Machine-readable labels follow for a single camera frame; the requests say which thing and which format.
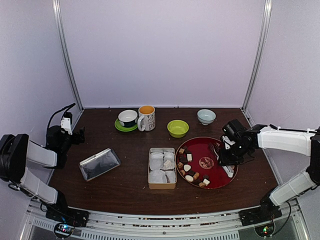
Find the metal serving tongs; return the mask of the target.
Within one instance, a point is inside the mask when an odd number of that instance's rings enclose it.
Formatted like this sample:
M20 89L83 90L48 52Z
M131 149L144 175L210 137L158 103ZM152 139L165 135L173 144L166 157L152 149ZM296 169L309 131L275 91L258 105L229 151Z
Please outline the metal serving tongs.
M226 172L227 176L229 178L232 178L234 176L235 170L234 170L234 166L230 166L230 165L222 165L220 163L220 145L218 143L210 143L208 145L209 150L215 154L216 159L218 161L218 164L223 168L223 170Z

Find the bear print tin lid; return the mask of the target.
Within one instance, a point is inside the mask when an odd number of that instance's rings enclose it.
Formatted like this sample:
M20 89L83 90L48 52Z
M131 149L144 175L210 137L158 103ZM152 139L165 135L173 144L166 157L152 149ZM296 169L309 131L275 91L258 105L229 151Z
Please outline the bear print tin lid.
M121 165L121 160L112 148L102 150L79 163L79 169L89 182Z

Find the round red tray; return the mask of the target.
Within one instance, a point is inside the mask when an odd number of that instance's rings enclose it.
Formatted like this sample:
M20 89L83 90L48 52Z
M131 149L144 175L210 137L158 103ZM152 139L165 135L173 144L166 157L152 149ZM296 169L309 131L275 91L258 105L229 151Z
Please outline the round red tray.
M232 178L229 178L224 169L218 164L216 155L210 151L210 143L221 145L219 140L212 137L195 137L182 143L175 153L176 169L182 179L194 187L206 190L227 186L236 178L239 169L238 166L234 166L234 175ZM186 153L184 150L184 153L180 154L179 150L185 149L185 147L189 149L190 153ZM192 161L180 161L180 156L184 156L187 159L187 154L192 154ZM183 167L179 168L178 163L183 163ZM180 173L181 170L184 170L184 165L186 164L191 166L190 170L199 173L199 177L193 180L193 182L189 182L185 178L186 175L189 175L189 172L185 171L185 175ZM204 179L208 179L210 184L206 186L203 183Z

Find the white rectangular chocolate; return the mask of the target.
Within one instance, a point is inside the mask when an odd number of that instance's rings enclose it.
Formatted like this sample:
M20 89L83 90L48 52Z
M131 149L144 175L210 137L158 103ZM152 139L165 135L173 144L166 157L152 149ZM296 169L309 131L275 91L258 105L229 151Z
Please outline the white rectangular chocolate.
M163 166L165 168L170 168L172 166L172 162L170 160L166 160L164 163L163 163Z

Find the beige tin box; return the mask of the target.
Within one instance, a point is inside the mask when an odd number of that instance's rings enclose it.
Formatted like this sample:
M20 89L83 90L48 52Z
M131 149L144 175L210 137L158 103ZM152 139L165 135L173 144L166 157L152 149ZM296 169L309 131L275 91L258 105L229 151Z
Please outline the beige tin box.
M148 155L148 187L151 190L173 190L177 185L176 152L173 147L151 147ZM164 162L170 160L171 167Z

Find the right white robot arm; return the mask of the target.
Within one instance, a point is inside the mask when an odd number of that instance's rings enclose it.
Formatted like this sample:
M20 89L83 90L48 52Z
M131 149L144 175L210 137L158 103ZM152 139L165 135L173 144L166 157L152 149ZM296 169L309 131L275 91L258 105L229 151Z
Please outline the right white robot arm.
M213 145L220 166L238 166L245 155L261 149L270 155L272 169L281 180L260 201L256 210L259 220L268 220L276 207L320 185L319 129L289 129L272 124L246 128L234 119L222 131L221 142Z

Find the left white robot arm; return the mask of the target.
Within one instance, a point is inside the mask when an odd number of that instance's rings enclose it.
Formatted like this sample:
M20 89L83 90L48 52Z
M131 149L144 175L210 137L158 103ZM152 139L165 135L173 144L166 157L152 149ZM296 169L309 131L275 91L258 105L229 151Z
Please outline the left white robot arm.
M41 146L26 133L4 134L0 139L0 179L8 182L14 190L37 197L52 209L52 213L61 222L72 218L65 195L43 182L32 172L35 165L45 169L63 169L72 145L85 142L85 129L67 133L59 126L48 129L47 143Z

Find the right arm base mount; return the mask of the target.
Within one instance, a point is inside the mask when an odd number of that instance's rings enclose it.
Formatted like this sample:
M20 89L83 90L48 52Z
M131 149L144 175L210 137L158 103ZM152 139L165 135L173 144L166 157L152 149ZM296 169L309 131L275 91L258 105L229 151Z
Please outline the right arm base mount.
M253 226L255 233L262 238L271 237L276 232L275 219L282 216L279 209L269 212L261 207L241 210L238 214L242 226Z

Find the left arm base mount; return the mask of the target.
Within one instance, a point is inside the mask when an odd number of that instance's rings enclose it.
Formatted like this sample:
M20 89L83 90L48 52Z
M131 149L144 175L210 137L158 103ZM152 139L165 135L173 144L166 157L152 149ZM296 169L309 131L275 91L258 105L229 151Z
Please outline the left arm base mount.
M45 217L57 222L53 227L53 233L60 239L66 239L76 228L87 226L89 214L88 211L74 208L68 208L66 213L49 208Z

